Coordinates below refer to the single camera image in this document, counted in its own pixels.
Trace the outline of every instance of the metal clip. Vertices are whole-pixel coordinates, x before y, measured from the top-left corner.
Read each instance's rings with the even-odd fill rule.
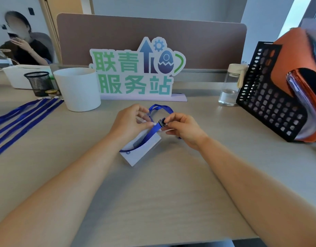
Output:
[[[163,128],[166,123],[164,122],[165,118],[162,118],[161,120],[158,121],[159,125]]]

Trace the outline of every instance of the water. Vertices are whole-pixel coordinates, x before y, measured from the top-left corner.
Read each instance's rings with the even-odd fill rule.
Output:
[[[236,103],[238,91],[232,89],[222,89],[218,103],[223,106],[233,107]]]

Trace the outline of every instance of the blue strap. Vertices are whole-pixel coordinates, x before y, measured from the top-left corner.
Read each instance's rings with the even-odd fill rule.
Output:
[[[19,121],[23,120],[25,117],[27,117],[28,115],[30,115],[32,112],[36,111],[38,108],[42,107],[46,102],[48,101],[48,99],[43,99],[40,101],[40,103],[34,107],[33,109],[25,112],[24,114],[20,115],[16,120],[12,121],[11,123],[9,123],[8,125],[4,126],[2,129],[0,129],[0,134],[4,131],[6,131],[8,128],[10,128],[11,126],[15,125],[16,123],[18,123]]]
[[[26,110],[28,107],[33,106],[34,104],[36,104],[37,102],[39,102],[39,100],[33,100],[30,101],[22,106],[17,107],[16,109],[8,112],[5,115],[0,116],[0,125],[5,123],[6,121],[14,118],[15,116],[19,115],[20,113],[22,113],[24,110]]]
[[[17,141],[19,138],[21,138],[24,134],[26,134],[31,128],[33,128],[35,125],[37,125],[40,121],[42,121],[47,115],[49,115],[51,112],[54,111],[54,109],[56,109],[58,106],[60,106],[62,103],[64,102],[64,100],[60,100],[59,102],[57,102],[56,104],[54,104],[53,106],[51,106],[50,108],[48,108],[45,113],[43,113],[41,116],[39,116],[37,119],[33,120],[32,122],[30,122],[24,129],[22,129],[18,134],[16,134],[14,136],[14,138],[12,138],[10,141],[8,141],[6,144],[4,144],[1,148],[0,148],[0,154],[2,152],[4,152],[8,147],[10,147],[15,141]]]
[[[158,105],[158,104],[154,104],[152,105],[150,108],[149,108],[149,117],[151,119],[152,122],[154,122],[151,118],[151,112],[153,110],[160,110],[160,109],[164,109],[165,111],[167,111],[169,114],[172,114],[174,111],[172,108],[170,108],[169,106],[164,106],[164,105]],[[143,138],[143,140],[141,141],[141,143],[135,147],[134,149],[132,150],[120,150],[119,152],[130,152],[130,151],[133,151],[139,147],[141,147],[142,145],[144,145],[156,132],[158,132],[162,127],[165,126],[165,123],[164,123],[164,120],[165,118],[161,119],[158,121],[158,123],[153,127],[151,128],[151,130],[148,132],[148,134]]]
[[[38,109],[36,112],[31,114],[30,116],[26,117],[24,120],[21,120],[17,125],[15,125],[12,129],[10,129],[7,133],[5,133],[1,138],[0,138],[0,144],[6,140],[13,132],[16,130],[20,129],[24,125],[26,125],[28,122],[33,120],[35,117],[40,115],[42,112],[44,112],[47,108],[49,108],[52,104],[54,104],[57,101],[57,99],[52,99],[50,100],[47,104],[42,106],[40,109]]]

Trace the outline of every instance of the white box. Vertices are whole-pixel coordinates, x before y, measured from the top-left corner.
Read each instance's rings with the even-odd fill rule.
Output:
[[[123,147],[123,150],[134,149],[137,145],[139,145],[139,143],[141,143],[141,141],[149,131],[150,129],[140,132],[135,139],[133,139],[131,142]],[[149,150],[156,147],[160,143],[160,141],[161,137],[158,133],[155,133],[144,145],[135,150],[129,152],[121,152],[120,154],[131,166],[134,166]]]
[[[37,65],[15,65],[3,68],[12,87],[17,89],[32,89],[29,80],[24,77],[24,74],[31,72],[45,71],[52,76],[52,71],[49,66]]]

